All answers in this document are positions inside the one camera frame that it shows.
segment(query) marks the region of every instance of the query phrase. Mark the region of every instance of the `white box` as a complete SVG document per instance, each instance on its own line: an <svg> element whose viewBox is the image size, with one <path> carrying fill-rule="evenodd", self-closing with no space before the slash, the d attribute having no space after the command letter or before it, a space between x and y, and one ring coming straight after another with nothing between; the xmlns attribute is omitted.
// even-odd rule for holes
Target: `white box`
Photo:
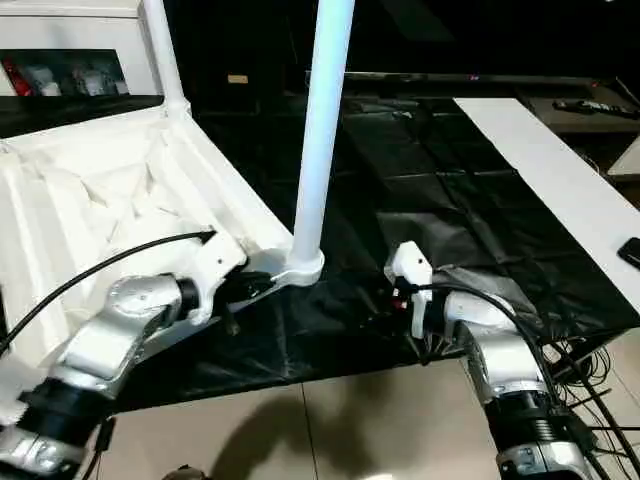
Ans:
<svg viewBox="0 0 640 480"><path fill-rule="evenodd" d="M0 284L9 328L116 249L209 226L233 236L250 259L248 268L271 273L275 289L310 284L320 274L321 252L302 268L287 263L292 235L191 118L161 2L145 0L144 6L162 106L0 144ZM197 248L186 241L156 247L86 279L16 338L12 355L41 365L100 308L112 281L174 271Z"/></svg>

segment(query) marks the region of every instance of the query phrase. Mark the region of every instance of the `metal joint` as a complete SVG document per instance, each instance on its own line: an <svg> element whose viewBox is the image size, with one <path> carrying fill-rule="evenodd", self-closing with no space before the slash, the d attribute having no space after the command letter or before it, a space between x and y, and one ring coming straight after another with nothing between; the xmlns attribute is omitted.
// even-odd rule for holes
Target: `metal joint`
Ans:
<svg viewBox="0 0 640 480"><path fill-rule="evenodd" d="M592 479L584 456L572 442L518 445L500 453L496 462L502 472L515 468L523 477L547 472L572 472L581 480Z"/></svg>
<svg viewBox="0 0 640 480"><path fill-rule="evenodd" d="M71 339L51 376L115 398L144 341L173 323L180 288L171 276L127 277L111 287L103 309Z"/></svg>
<svg viewBox="0 0 640 480"><path fill-rule="evenodd" d="M0 433L0 462L38 476L64 473L80 465L84 449L16 427Z"/></svg>

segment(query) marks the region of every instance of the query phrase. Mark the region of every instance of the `black fabric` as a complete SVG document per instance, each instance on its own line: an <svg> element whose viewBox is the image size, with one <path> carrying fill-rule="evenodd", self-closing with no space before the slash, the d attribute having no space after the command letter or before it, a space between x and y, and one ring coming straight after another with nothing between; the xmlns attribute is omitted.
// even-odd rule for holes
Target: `black fabric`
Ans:
<svg viewBox="0 0 640 480"><path fill-rule="evenodd" d="M0 138L154 107L161 96L0 97Z"/></svg>
<svg viewBox="0 0 640 480"><path fill-rule="evenodd" d="M100 113L127 111L130 100L112 100ZM305 98L290 97L260 114L196 117L289 228L305 105ZM85 119L97 116L90 103L72 108ZM21 128L40 125L21 115ZM68 123L54 111L47 117L49 127L56 118ZM0 136L16 133L10 119L2 118ZM236 314L235 336L218 323L139 365L119 409L415 363L404 339L407 319L386 314L390 286L382 275L390 253L407 240L418 243L439 275L495 285L542 338L640 324L453 101L344 100L321 280L311 288L286 288ZM427 321L435 318L429 314Z"/></svg>

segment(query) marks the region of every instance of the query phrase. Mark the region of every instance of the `white bracket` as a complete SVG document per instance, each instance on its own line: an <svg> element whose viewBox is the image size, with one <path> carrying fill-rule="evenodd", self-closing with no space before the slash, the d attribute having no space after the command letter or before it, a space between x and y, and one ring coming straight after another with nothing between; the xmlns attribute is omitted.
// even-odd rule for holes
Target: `white bracket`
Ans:
<svg viewBox="0 0 640 480"><path fill-rule="evenodd" d="M405 242L398 247L390 262L384 267L384 274L391 283L395 283L399 277L404 277L411 285L427 285L431 283L433 268L416 242ZM424 315L432 298L431 291L416 292L411 295L413 303L411 336L414 338L424 338Z"/></svg>

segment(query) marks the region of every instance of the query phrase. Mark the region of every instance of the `red object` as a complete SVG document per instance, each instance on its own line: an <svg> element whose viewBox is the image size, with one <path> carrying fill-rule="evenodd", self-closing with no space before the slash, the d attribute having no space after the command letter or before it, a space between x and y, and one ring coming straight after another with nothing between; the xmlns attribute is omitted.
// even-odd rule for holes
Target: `red object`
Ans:
<svg viewBox="0 0 640 480"><path fill-rule="evenodd" d="M9 80L11 80L16 95L19 97L30 97L33 95L33 90L29 86L29 83L27 83L11 60L7 58L3 59L2 66L4 67L4 71L7 72Z"/></svg>

